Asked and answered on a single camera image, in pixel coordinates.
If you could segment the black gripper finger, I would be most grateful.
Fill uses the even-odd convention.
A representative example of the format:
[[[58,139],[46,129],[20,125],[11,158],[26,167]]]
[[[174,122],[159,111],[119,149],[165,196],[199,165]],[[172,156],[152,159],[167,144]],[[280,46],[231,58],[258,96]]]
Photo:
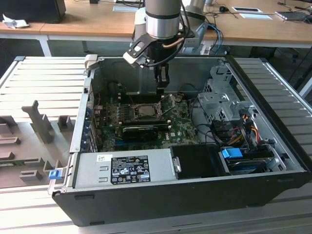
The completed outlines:
[[[169,64],[165,63],[157,65],[154,69],[155,81],[156,81],[156,93],[163,94],[164,89],[170,83],[169,77]]]

